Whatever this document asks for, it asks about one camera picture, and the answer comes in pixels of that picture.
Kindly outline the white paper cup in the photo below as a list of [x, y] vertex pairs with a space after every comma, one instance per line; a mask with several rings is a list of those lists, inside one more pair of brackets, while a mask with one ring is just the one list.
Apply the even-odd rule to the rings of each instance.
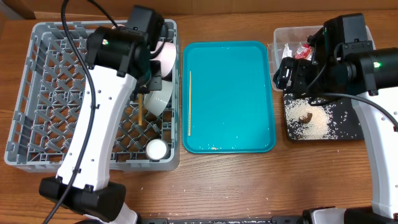
[[169, 145], [162, 139], [153, 139], [146, 146], [146, 157], [152, 161], [167, 159], [169, 155]]

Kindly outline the wooden chopstick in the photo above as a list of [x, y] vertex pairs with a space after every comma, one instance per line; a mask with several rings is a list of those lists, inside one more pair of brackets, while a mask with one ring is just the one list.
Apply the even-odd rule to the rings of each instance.
[[139, 102], [139, 117], [138, 117], [138, 122], [139, 122], [139, 126], [142, 126], [143, 124], [143, 95], [142, 94], [138, 94], [138, 102]]
[[189, 73], [188, 89], [188, 136], [192, 134], [192, 71]]

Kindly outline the brown food scrap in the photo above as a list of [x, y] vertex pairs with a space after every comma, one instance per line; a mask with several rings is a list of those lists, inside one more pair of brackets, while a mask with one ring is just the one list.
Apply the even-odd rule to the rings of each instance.
[[300, 116], [298, 120], [303, 124], [307, 124], [312, 120], [312, 116], [313, 116], [312, 113], [307, 113], [303, 116]]

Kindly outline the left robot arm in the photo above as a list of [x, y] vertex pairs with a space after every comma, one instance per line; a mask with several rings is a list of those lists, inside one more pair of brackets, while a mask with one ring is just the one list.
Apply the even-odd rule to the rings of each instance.
[[135, 6], [123, 26], [99, 27], [78, 60], [86, 84], [72, 142], [57, 174], [39, 193], [56, 207], [84, 215], [87, 223], [136, 223], [126, 187], [111, 182], [111, 154], [122, 113], [132, 94], [162, 88], [155, 51], [164, 28], [155, 10]]

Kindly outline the red snack wrapper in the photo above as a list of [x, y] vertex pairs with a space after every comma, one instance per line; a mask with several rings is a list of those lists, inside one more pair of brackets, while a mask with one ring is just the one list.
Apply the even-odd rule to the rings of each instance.
[[312, 59], [312, 48], [308, 44], [303, 44], [301, 45], [295, 55], [294, 58], [296, 59], [306, 59], [306, 60], [311, 60]]

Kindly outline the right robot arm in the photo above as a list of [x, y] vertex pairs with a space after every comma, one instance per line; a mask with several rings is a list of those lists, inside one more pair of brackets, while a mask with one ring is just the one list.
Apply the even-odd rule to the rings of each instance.
[[375, 49], [361, 13], [330, 19], [307, 39], [310, 60], [282, 59], [273, 81], [278, 89], [316, 106], [351, 100], [371, 168], [369, 207], [305, 210], [300, 223], [397, 222], [397, 49]]

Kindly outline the small pink bowl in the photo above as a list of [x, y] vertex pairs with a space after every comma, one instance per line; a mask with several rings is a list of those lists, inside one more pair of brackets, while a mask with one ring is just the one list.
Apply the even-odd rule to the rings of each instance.
[[174, 43], [166, 42], [158, 56], [154, 58], [160, 62], [160, 72], [162, 78], [165, 78], [172, 71], [177, 57], [177, 48]]

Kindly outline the grey round bowl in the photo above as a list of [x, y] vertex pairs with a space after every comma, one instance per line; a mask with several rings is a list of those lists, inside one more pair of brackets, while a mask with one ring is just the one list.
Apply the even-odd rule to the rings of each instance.
[[144, 98], [145, 109], [155, 116], [159, 116], [166, 108], [173, 92], [173, 83], [162, 80], [162, 89], [150, 91]]

